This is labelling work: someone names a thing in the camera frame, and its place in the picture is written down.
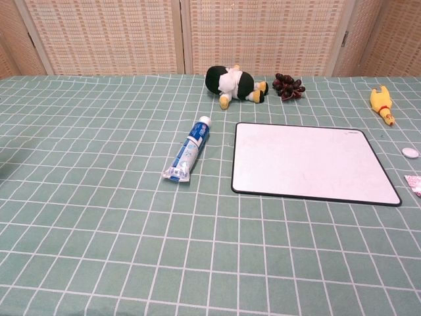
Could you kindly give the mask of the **pink patterned cube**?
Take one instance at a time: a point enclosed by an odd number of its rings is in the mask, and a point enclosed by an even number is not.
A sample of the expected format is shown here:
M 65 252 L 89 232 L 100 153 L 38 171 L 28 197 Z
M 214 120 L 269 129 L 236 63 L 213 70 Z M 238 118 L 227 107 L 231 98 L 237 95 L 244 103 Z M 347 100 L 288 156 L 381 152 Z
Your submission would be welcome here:
M 405 180 L 411 190 L 421 198 L 421 176 L 405 175 Z

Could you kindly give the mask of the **black white penguin plush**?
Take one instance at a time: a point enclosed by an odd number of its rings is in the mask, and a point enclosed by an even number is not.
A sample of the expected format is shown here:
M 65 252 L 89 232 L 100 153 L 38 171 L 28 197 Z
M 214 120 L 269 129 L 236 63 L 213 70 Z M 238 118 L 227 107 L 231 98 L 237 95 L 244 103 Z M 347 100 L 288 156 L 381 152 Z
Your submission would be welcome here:
M 205 85 L 210 92 L 219 96 L 223 110 L 229 107 L 232 99 L 262 103 L 268 93 L 267 82 L 256 82 L 238 65 L 232 68 L 219 65 L 210 67 L 205 74 Z

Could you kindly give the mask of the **dark red grape bunch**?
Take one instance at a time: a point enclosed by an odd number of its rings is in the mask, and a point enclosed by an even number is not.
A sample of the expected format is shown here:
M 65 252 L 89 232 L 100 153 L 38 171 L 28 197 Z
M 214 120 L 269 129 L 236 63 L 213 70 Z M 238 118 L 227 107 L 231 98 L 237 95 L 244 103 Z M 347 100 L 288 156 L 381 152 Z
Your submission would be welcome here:
M 287 74 L 276 73 L 272 87 L 282 101 L 300 99 L 306 88 L 300 79 L 294 79 Z

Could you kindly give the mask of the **yellow rubber chicken toy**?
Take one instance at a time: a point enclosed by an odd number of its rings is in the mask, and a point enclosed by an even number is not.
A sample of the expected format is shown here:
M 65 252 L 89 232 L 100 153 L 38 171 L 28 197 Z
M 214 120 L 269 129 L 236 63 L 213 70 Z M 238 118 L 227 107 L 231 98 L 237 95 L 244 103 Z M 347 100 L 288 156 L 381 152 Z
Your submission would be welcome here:
M 380 86 L 379 90 L 372 89 L 370 104 L 372 110 L 379 114 L 388 126 L 395 124 L 395 118 L 391 113 L 392 100 L 389 90 L 385 86 Z

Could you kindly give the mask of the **green checked tablecloth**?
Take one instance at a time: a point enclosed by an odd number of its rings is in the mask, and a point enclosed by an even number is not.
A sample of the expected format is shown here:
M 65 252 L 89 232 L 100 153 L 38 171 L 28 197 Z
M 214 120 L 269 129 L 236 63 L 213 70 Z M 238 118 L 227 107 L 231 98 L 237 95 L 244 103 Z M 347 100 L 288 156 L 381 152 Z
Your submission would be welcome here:
M 201 75 L 0 80 L 0 316 L 421 316 L 421 76 L 303 83 L 223 111 Z M 238 122 L 362 130 L 401 206 L 233 192 Z

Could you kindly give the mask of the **white board with black rim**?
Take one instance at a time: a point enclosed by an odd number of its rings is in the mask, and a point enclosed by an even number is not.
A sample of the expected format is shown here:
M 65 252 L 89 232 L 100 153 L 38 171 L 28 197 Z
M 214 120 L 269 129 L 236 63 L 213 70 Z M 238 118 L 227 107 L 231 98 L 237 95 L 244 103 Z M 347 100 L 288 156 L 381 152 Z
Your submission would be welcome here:
M 402 200 L 360 130 L 239 122 L 232 190 L 398 207 Z

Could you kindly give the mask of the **bamboo folding screen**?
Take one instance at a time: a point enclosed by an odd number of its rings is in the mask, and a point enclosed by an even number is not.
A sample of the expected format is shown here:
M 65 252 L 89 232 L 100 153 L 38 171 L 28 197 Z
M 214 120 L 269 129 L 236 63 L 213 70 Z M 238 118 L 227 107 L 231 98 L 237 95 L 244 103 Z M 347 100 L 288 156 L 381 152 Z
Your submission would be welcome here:
M 421 76 L 421 0 L 0 0 L 0 78 Z

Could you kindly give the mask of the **blue white toothpaste tube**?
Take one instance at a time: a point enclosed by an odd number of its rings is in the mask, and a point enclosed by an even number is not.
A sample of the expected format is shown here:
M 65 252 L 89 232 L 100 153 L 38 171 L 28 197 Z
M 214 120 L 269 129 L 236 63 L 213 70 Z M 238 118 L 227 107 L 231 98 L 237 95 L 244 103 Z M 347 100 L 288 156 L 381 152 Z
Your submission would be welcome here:
M 211 119 L 202 116 L 193 125 L 172 164 L 163 172 L 163 178 L 174 182 L 189 182 L 190 172 L 207 141 L 210 129 Z

